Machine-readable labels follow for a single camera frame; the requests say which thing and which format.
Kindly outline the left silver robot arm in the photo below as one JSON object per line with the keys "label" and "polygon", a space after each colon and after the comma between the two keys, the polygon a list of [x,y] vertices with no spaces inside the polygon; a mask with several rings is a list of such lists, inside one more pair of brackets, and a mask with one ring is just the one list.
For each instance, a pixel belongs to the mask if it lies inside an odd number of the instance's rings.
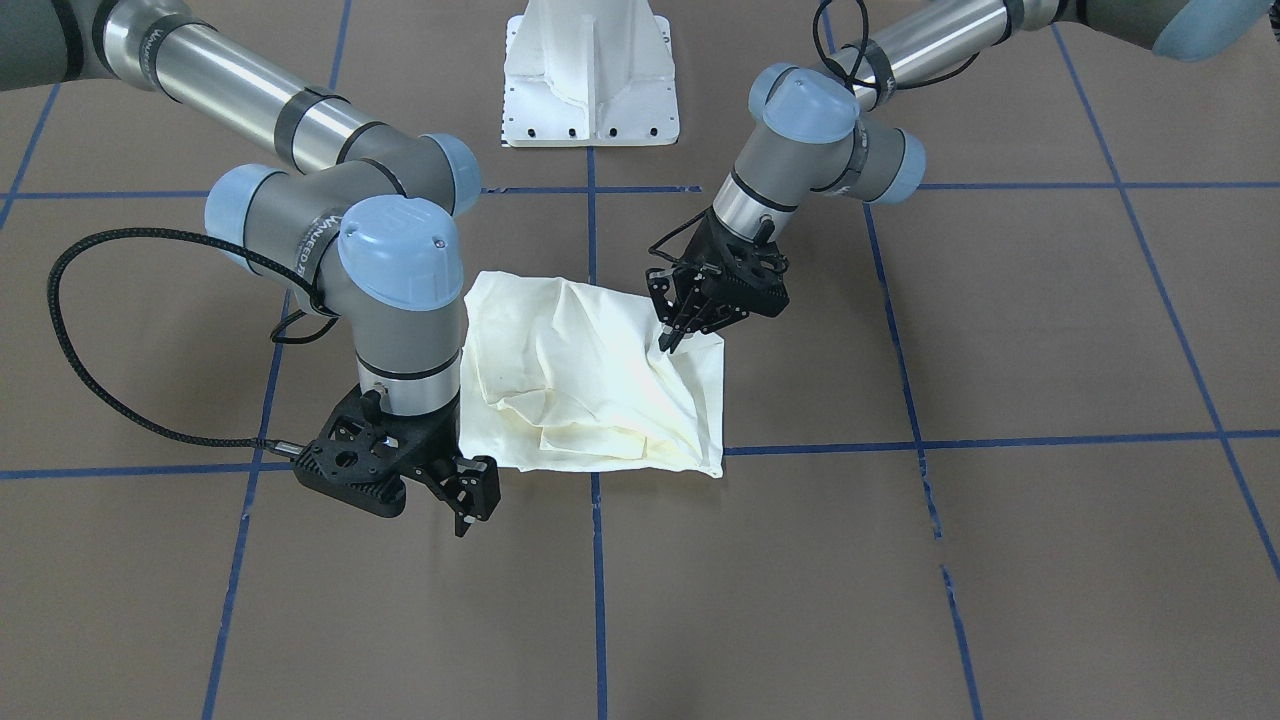
{"label": "left silver robot arm", "polygon": [[951,79],[982,51],[1023,31],[1076,23],[1179,61],[1202,61],[1268,12],[1266,1],[936,1],[881,31],[864,28],[835,53],[814,36],[813,67],[777,63],[753,82],[755,127],[680,254],[659,243],[646,273],[660,323],[657,346],[673,352],[750,315],[788,304],[777,241],[814,193],[896,204],[920,184],[927,155],[906,131],[873,114],[893,96]]}

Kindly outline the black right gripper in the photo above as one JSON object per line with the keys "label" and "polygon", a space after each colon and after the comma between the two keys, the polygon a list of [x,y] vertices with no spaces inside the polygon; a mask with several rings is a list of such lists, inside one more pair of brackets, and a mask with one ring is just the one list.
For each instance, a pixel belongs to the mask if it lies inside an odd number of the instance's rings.
{"label": "black right gripper", "polygon": [[463,538],[479,521],[488,521],[500,502],[500,478],[494,457],[465,457],[458,445],[458,423],[434,429],[415,461],[415,479],[454,512],[454,537]]}

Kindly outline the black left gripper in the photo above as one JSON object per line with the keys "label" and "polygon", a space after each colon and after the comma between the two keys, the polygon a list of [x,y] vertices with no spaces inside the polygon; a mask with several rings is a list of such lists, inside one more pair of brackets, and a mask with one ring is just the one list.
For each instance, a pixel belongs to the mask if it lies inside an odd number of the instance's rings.
{"label": "black left gripper", "polygon": [[660,323],[658,348],[673,354],[687,334],[710,334],[741,320],[741,309],[712,299],[710,282],[690,266],[646,269],[646,290]]}

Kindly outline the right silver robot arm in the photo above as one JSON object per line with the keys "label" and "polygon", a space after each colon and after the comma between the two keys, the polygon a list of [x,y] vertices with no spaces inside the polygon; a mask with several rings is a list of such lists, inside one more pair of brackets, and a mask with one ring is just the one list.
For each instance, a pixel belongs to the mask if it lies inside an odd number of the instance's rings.
{"label": "right silver robot arm", "polygon": [[477,160],[451,135],[411,136],[238,45],[183,1],[5,1],[3,88],[115,78],[163,94],[273,151],[209,191],[204,232],[124,228],[91,234],[54,263],[46,295],[55,338],[79,380],[155,434],[188,436],[141,416],[81,361],[61,311],[61,281],[81,254],[111,240],[174,240],[237,258],[291,291],[297,316],[352,329],[358,382],[316,439],[242,438],[287,456],[298,482],[380,518],[425,486],[454,533],[500,502],[497,461],[460,447],[465,269],[454,219],[481,192]]}

